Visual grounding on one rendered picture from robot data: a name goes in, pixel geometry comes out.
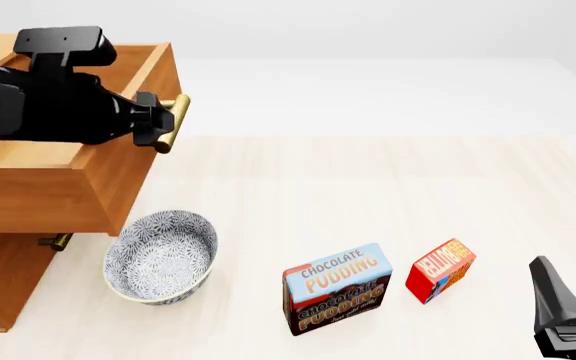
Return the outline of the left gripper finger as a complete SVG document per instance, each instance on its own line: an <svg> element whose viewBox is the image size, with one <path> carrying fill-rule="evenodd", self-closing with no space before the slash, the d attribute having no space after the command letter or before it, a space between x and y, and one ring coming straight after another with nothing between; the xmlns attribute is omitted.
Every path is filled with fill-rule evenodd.
<svg viewBox="0 0 576 360"><path fill-rule="evenodd" d="M135 146L153 146L164 134L174 130L174 116L162 107L132 112L132 134Z"/></svg>
<svg viewBox="0 0 576 360"><path fill-rule="evenodd" d="M156 109L160 107L157 95L153 92L137 92L135 107L139 110Z"/></svg>

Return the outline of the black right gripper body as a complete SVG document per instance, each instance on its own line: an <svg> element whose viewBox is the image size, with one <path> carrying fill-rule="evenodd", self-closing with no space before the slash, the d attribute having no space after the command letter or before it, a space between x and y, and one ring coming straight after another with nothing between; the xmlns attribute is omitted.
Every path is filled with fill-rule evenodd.
<svg viewBox="0 0 576 360"><path fill-rule="evenodd" d="M543 329L534 339L544 358L576 360L576 327Z"/></svg>

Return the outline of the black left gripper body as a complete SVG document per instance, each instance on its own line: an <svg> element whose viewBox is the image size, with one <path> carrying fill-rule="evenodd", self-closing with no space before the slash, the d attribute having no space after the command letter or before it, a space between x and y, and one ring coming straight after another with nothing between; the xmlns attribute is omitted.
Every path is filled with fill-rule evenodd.
<svg viewBox="0 0 576 360"><path fill-rule="evenodd" d="M114 92L105 91L101 98L101 119L103 143L134 131L136 116L133 115L138 104Z"/></svg>

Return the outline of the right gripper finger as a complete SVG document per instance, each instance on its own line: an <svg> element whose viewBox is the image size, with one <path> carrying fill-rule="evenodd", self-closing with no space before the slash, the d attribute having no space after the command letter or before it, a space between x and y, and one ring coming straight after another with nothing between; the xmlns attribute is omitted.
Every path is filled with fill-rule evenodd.
<svg viewBox="0 0 576 360"><path fill-rule="evenodd" d="M534 332L558 326L576 327L576 296L545 256L529 264L535 299Z"/></svg>

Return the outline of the wooden drawer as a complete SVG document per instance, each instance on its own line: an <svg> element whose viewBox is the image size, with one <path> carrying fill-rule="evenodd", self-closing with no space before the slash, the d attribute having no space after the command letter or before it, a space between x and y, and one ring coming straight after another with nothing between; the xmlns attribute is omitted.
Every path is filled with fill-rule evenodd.
<svg viewBox="0 0 576 360"><path fill-rule="evenodd" d="M15 35L0 34L0 65L26 70L13 54ZM160 101L182 93L170 43L114 45L107 67L76 67L125 98L153 92ZM117 235L157 152L132 136L99 146L0 141L0 233Z"/></svg>

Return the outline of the red butter box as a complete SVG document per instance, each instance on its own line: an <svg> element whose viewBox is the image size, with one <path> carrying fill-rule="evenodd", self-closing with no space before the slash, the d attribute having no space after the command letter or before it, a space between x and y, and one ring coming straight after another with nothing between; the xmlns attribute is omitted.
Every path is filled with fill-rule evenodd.
<svg viewBox="0 0 576 360"><path fill-rule="evenodd" d="M405 286L422 304L427 304L464 277L476 255L462 242L451 239L416 260Z"/></svg>

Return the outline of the blue-white patterned bowl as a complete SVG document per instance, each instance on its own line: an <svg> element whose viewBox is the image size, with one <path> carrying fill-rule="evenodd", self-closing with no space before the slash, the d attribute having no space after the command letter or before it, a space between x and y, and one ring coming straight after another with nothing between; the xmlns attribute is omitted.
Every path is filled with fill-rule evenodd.
<svg viewBox="0 0 576 360"><path fill-rule="evenodd" d="M218 251L213 225L201 215L165 210L121 230L106 251L103 278L113 293L142 305L172 305L208 280Z"/></svg>

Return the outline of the chocolate pudding box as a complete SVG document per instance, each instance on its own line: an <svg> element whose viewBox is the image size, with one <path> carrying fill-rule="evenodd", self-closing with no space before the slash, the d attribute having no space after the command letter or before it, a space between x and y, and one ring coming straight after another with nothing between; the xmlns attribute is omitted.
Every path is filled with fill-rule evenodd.
<svg viewBox="0 0 576 360"><path fill-rule="evenodd" d="M379 308L392 266L376 243L287 269L282 274L283 312L299 336Z"/></svg>

